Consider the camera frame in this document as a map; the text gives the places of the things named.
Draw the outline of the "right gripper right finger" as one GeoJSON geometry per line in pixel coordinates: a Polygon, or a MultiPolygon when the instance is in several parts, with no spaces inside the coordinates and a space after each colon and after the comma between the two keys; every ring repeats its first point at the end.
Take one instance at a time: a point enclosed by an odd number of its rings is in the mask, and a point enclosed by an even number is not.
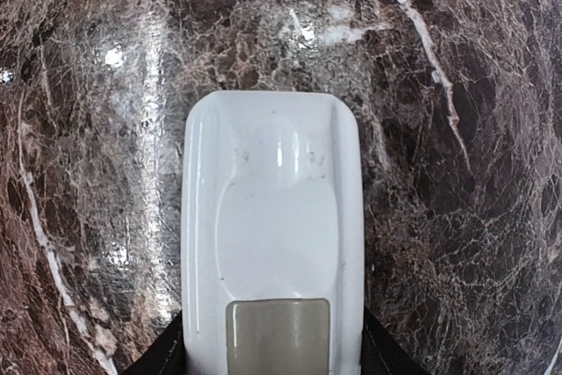
{"type": "Polygon", "coordinates": [[[363,375],[429,375],[399,346],[367,306],[362,336],[363,375]]]}

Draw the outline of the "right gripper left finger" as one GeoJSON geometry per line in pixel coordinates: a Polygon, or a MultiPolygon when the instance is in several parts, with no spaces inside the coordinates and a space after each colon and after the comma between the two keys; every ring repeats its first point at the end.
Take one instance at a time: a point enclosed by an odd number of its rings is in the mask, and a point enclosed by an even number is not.
{"type": "Polygon", "coordinates": [[[184,375],[186,364],[182,312],[179,312],[146,352],[122,374],[184,375]]]}

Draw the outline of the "grey battery cover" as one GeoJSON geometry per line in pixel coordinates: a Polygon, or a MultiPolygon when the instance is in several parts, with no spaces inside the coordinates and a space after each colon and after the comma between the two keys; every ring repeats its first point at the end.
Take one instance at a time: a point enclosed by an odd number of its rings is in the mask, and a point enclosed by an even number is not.
{"type": "Polygon", "coordinates": [[[227,306],[226,323],[229,374],[329,373],[325,299],[235,301],[227,306]]]}

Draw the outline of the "white remote control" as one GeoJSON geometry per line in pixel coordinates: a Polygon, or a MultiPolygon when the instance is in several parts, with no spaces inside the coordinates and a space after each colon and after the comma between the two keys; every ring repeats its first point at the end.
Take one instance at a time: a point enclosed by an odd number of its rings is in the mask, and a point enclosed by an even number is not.
{"type": "Polygon", "coordinates": [[[361,371],[364,204],[357,121],[319,93],[215,91],[185,126],[186,369],[227,372],[227,306],[325,299],[329,373],[361,371]]]}

